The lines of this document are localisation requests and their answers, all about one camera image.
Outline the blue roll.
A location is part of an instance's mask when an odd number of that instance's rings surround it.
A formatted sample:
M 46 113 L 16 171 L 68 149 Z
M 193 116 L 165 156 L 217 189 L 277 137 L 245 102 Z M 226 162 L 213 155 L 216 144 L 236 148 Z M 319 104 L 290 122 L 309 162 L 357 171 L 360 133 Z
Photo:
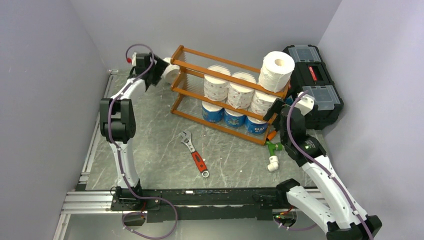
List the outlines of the blue roll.
M 202 118 L 210 123 L 218 123 L 223 119 L 224 108 L 202 101 Z
M 245 124 L 246 115 L 225 108 L 223 112 L 225 124 L 232 128 L 238 128 Z
M 268 123 L 266 121 L 258 120 L 251 116 L 246 116 L 244 126 L 249 133 L 260 135 L 267 130 Z

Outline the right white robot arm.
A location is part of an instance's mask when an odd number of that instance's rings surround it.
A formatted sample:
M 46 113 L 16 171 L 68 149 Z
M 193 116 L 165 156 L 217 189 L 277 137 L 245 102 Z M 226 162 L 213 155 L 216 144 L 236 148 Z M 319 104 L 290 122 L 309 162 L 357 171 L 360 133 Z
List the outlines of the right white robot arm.
M 380 218 L 369 215 L 353 198 L 335 172 L 324 147 L 306 132 L 305 116 L 294 105 L 276 99 L 264 116 L 278 116 L 273 126 L 280 132 L 279 146 L 312 179 L 326 203 L 306 191 L 293 178 L 276 186 L 273 200 L 282 207 L 294 206 L 306 214 L 328 240 L 372 240 L 382 227 Z

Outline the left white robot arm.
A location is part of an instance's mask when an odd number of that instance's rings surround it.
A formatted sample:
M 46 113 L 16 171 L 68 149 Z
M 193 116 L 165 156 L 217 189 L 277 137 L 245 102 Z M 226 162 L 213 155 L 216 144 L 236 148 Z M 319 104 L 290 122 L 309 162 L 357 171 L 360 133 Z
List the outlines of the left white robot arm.
M 132 150 L 137 128 L 133 101 L 158 84 L 169 63 L 152 52 L 134 53 L 128 61 L 133 67 L 124 86 L 113 96 L 100 100 L 99 126 L 115 160 L 118 174 L 115 198 L 129 209 L 137 210 L 143 205 L 144 196 Z

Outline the plain white paper roll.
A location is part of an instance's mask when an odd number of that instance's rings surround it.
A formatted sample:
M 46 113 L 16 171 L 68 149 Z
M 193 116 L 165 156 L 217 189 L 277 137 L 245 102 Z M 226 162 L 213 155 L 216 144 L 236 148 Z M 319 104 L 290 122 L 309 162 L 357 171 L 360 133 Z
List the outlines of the plain white paper roll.
M 270 92 L 280 92 L 289 82 L 294 68 L 295 61 L 289 54 L 271 51 L 263 58 L 258 83 Z

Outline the dotted white roll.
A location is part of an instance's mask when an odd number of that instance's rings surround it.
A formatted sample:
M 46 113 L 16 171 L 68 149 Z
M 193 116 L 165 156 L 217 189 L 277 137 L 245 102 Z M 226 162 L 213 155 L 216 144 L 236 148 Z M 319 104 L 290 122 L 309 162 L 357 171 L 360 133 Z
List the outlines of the dotted white roll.
M 264 116 L 277 98 L 277 96 L 255 90 L 249 109 L 255 114 Z
M 207 68 L 214 72 L 224 75 L 231 75 L 228 68 L 221 65 L 212 65 Z M 203 92 L 204 96 L 212 101 L 222 102 L 228 97 L 229 82 L 227 80 L 217 78 L 211 75 L 204 75 Z
M 247 72 L 235 72 L 231 76 L 250 83 L 257 83 L 255 77 Z M 250 106 L 254 93 L 253 88 L 230 82 L 227 95 L 228 104 L 235 109 L 246 109 Z

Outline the orange wooden shelf rack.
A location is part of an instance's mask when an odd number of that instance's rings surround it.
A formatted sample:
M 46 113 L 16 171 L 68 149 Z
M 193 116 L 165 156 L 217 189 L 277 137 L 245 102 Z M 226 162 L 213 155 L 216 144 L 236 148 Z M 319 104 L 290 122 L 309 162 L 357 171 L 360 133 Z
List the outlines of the orange wooden shelf rack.
M 215 130 L 224 132 L 236 136 L 238 138 L 244 139 L 249 142 L 263 146 L 266 142 L 268 133 L 270 132 L 272 126 L 269 124 L 263 134 L 252 134 L 249 133 L 245 127 L 229 127 L 222 122 L 214 123 L 209 122 L 203 119 L 202 116 L 197 117 L 193 113 L 186 113 L 183 111 L 183 108 L 180 106 L 185 97 L 190 97 L 200 101 L 205 101 L 224 109 L 229 109 L 237 113 L 262 120 L 263 117 L 259 114 L 249 112 L 243 109 L 237 109 L 229 104 L 224 102 L 213 101 L 204 96 L 204 76 L 209 75 L 217 77 L 232 83 L 240 84 L 244 87 L 249 87 L 260 92 L 285 99 L 287 92 L 290 88 L 290 84 L 287 83 L 284 88 L 279 92 L 269 91 L 259 84 L 249 83 L 242 79 L 237 79 L 232 76 L 224 75 L 217 71 L 208 69 L 210 65 L 220 65 L 223 67 L 229 67 L 231 70 L 237 70 L 240 72 L 250 73 L 254 76 L 257 76 L 260 73 L 259 68 L 248 66 L 242 63 L 238 63 L 232 60 L 228 60 L 222 57 L 214 56 L 208 53 L 204 53 L 198 50 L 187 48 L 183 45 L 177 47 L 173 53 L 170 61 L 173 65 L 180 67 L 178 77 L 171 84 L 170 89 L 173 92 L 178 93 L 177 99 L 171 107 L 171 113 L 186 118 L 188 120 L 194 121 L 196 123 L 205 125 L 207 127 L 213 128 Z

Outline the dotted white roll front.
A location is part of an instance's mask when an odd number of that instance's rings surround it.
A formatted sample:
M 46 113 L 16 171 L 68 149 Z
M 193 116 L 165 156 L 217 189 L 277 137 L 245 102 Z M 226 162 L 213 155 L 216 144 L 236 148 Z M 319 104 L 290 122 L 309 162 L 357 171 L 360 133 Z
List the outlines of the dotted white roll front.
M 231 76 L 250 83 L 257 83 L 255 77 L 247 72 L 235 72 Z M 253 88 L 230 82 L 227 95 L 228 104 L 235 109 L 246 109 L 250 106 L 254 93 Z

